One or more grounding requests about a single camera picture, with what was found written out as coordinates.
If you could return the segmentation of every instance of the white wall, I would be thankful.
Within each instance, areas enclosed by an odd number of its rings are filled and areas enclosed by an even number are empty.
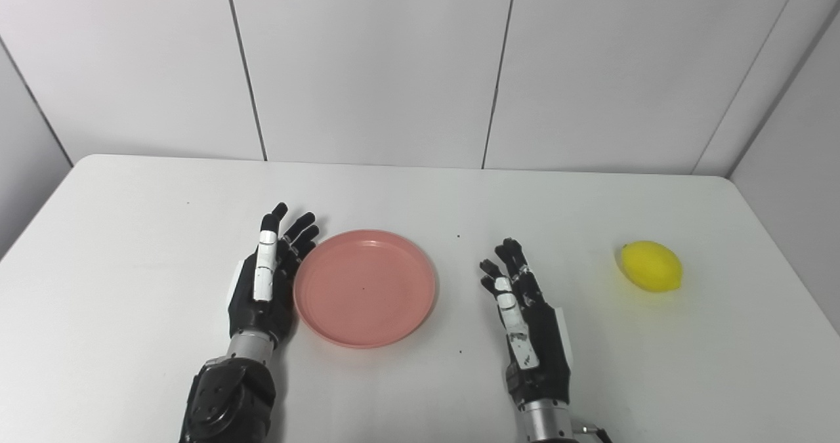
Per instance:
[[[515,0],[487,167],[690,173],[786,1]]]
[[[0,45],[0,257],[69,170]]]
[[[234,0],[271,161],[480,167],[510,0]]]
[[[840,18],[732,180],[840,331]]]
[[[0,0],[0,35],[74,161],[262,159],[228,0]]]
[[[834,0],[232,1],[252,87],[229,0],[0,0],[0,35],[72,159],[725,174]]]
[[[692,174],[728,176],[836,0],[789,0]]]

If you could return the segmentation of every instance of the white finger segment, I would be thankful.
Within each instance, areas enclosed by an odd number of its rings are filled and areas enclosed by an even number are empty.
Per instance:
[[[260,243],[257,246],[257,261],[254,270],[254,300],[269,302],[273,296],[272,282],[277,267],[277,233],[260,231]]]

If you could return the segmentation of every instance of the tabletop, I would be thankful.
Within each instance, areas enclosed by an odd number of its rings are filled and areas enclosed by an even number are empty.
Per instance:
[[[573,415],[616,443],[840,437],[840,337],[727,180],[137,156],[81,161],[0,261],[0,434],[175,441],[192,376],[227,349],[235,264],[281,200],[321,239],[407,237],[438,296],[387,347],[298,326],[270,363],[269,443],[520,438],[477,267],[508,236],[563,306]],[[630,284],[632,240],[680,255],[683,287]]]

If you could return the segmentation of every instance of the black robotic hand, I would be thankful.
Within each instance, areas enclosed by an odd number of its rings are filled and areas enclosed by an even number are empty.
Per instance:
[[[511,353],[511,364],[506,372],[507,390],[517,406],[544,398],[569,404],[571,369],[564,352],[555,309],[543,299],[534,273],[522,254],[522,246],[516,240],[504,240],[496,247],[495,254],[505,263],[510,278],[502,274],[493,261],[485,260],[481,261],[480,267],[487,275],[481,278],[481,285],[499,300],[502,294],[507,293],[504,284],[510,284],[510,293],[515,297],[515,306],[521,310],[522,318],[528,326],[527,338],[537,357],[536,366],[531,362],[519,362],[514,347],[524,337],[512,335],[508,330],[507,346]],[[500,303],[502,316],[507,303]]]
[[[479,266],[486,273],[481,285],[495,297],[507,332],[507,392],[522,414],[528,441],[574,442],[568,410],[571,368],[555,309],[545,302],[516,240],[507,238],[495,254],[509,278],[493,261]]]
[[[278,204],[269,215],[263,217],[261,232],[273,231],[276,234],[288,210],[285,203]],[[267,333],[276,346],[289,335],[294,309],[291,284],[303,258],[315,248],[313,240],[318,236],[318,226],[314,223],[315,215],[312,212],[306,213],[277,239],[271,300],[254,300],[257,251],[245,258],[234,296],[228,306],[231,337],[245,329],[257,329]]]
[[[315,215],[306,213],[279,236],[287,211],[280,203],[263,218],[257,251],[244,260],[228,306],[228,352],[193,378],[180,443],[261,443],[268,434],[276,391],[266,365],[288,338],[291,285],[318,235]]]

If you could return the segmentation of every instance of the robotic wrist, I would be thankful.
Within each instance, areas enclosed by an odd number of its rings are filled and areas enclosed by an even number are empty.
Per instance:
[[[205,364],[192,380],[180,443],[261,443],[276,391],[271,373],[248,358]]]

